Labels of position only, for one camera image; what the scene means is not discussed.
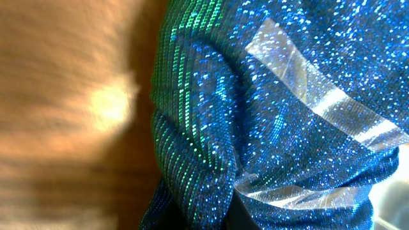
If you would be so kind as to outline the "blue sequin garment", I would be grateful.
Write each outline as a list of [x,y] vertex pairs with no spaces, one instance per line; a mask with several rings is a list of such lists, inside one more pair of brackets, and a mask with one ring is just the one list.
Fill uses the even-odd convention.
[[372,229],[408,142],[407,1],[170,1],[141,229]]

